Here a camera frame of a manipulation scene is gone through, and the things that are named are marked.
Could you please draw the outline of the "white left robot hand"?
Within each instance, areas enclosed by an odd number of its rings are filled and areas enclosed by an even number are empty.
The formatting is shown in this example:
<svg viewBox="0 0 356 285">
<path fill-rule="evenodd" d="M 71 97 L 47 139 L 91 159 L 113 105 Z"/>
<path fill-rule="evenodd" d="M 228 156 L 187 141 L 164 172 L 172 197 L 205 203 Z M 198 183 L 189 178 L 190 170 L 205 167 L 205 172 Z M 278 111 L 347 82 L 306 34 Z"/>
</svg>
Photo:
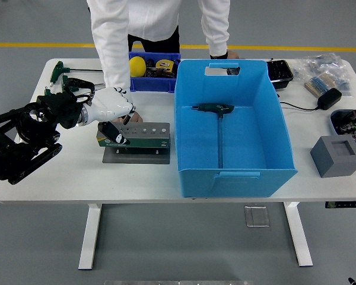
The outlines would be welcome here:
<svg viewBox="0 0 356 285">
<path fill-rule="evenodd" d="M 91 104 L 84 103 L 81 124 L 88 125 L 93 121 L 98 121 L 99 130 L 107 138 L 121 145 L 130 144 L 112 123 L 115 119 L 123 118 L 122 123 L 126 125 L 135 113 L 132 100 L 128 99 L 126 94 L 126 90 L 115 87 L 106 87 L 97 91 Z"/>
</svg>

